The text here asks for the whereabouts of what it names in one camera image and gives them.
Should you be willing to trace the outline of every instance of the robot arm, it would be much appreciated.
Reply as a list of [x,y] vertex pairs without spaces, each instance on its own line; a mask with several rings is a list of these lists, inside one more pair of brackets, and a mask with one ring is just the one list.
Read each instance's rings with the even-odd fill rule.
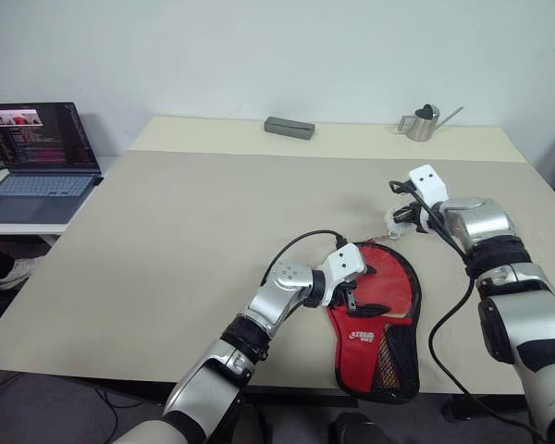
[[267,357],[269,342],[301,304],[327,305],[333,290],[365,273],[364,259],[352,243],[330,254],[316,270],[280,261],[265,284],[174,387],[161,420],[147,421],[117,444],[200,444],[240,403],[239,394]]
[[[542,268],[532,262],[515,236],[512,221],[497,203],[448,199],[444,183],[431,166],[412,171],[405,184],[462,245],[467,274],[481,296],[478,311],[487,351],[497,361],[513,365],[536,427],[551,438],[555,434],[555,289]],[[393,235],[410,224],[422,231],[432,228],[421,205],[412,203],[389,214]]]

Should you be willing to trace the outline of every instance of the gray eraser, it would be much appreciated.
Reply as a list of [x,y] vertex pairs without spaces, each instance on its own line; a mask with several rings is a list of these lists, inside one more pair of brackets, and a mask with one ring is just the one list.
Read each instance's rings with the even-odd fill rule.
[[265,132],[273,132],[282,136],[296,137],[308,141],[315,134],[315,124],[268,117],[265,121]]

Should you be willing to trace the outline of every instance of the red bag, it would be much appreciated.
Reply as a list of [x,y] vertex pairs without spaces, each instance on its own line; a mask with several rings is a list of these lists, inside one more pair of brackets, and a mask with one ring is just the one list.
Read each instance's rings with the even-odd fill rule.
[[421,306],[411,264],[384,245],[356,243],[376,272],[362,275],[353,290],[355,310],[339,287],[327,308],[337,335],[335,375],[356,398],[401,403],[419,392],[415,330]]

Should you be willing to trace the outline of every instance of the laptop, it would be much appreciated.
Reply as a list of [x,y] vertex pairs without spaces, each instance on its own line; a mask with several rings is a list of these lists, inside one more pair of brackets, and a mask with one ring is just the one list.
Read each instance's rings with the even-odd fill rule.
[[72,103],[0,105],[0,223],[66,224],[101,171]]

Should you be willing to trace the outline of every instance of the printed logo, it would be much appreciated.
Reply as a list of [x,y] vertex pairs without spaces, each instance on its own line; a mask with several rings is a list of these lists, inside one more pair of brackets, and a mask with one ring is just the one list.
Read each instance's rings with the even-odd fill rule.
[[361,342],[372,342],[374,340],[374,333],[372,331],[353,331],[350,334],[350,339],[360,338]]

